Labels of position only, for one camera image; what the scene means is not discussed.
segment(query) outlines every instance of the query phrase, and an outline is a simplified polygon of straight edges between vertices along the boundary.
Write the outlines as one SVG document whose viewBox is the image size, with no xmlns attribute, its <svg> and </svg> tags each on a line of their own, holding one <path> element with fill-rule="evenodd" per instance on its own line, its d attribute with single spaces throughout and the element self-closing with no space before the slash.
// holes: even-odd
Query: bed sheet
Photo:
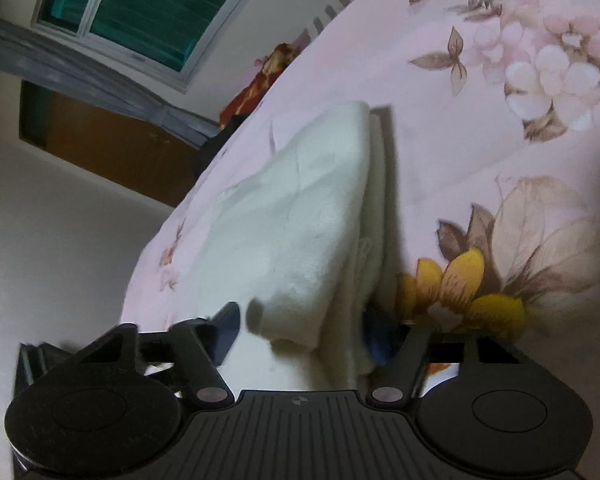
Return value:
<svg viewBox="0 0 600 480">
<path fill-rule="evenodd" d="M 176 320 L 213 199 L 348 100 L 392 133 L 385 307 L 515 339 L 587 401 L 600 479 L 600 0 L 353 2 L 143 251 L 122 319 Z"/>
</svg>

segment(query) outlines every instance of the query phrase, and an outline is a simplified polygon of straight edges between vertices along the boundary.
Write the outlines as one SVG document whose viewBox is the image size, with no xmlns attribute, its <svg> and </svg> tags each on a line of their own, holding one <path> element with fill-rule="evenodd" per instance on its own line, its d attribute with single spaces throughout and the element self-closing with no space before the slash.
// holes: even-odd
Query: window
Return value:
<svg viewBox="0 0 600 480">
<path fill-rule="evenodd" d="M 183 89 L 241 0 L 40 0 L 36 23 Z"/>
</svg>

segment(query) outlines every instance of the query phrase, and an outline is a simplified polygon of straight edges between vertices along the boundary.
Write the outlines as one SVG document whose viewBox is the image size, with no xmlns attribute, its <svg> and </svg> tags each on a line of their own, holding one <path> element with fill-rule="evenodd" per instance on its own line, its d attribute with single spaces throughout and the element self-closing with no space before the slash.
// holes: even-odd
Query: striped fabric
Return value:
<svg viewBox="0 0 600 480">
<path fill-rule="evenodd" d="M 335 17 L 340 14 L 353 0 L 332 0 L 324 10 L 311 20 L 306 26 L 305 33 L 308 34 L 309 43 L 315 40 L 323 32 Z"/>
</svg>

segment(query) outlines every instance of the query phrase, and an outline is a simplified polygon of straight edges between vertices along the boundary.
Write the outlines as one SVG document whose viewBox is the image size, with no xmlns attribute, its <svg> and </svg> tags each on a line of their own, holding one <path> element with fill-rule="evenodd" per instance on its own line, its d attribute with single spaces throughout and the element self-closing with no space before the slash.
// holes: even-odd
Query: circular logo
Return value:
<svg viewBox="0 0 600 480">
<path fill-rule="evenodd" d="M 307 399 L 306 397 L 294 397 L 291 402 L 294 403 L 296 406 L 304 406 L 306 403 L 309 402 L 309 399 Z"/>
</svg>

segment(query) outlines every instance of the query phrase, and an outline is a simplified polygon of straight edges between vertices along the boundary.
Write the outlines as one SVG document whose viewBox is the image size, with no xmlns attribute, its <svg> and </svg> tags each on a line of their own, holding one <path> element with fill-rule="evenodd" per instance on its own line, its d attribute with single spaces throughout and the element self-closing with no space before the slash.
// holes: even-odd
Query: folded towel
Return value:
<svg viewBox="0 0 600 480">
<path fill-rule="evenodd" d="M 221 194 L 187 290 L 197 304 L 247 307 L 248 329 L 285 359 L 312 352 L 321 387 L 355 387 L 372 369 L 362 311 L 382 264 L 384 182 L 378 118 L 361 102 L 336 106 Z"/>
</svg>

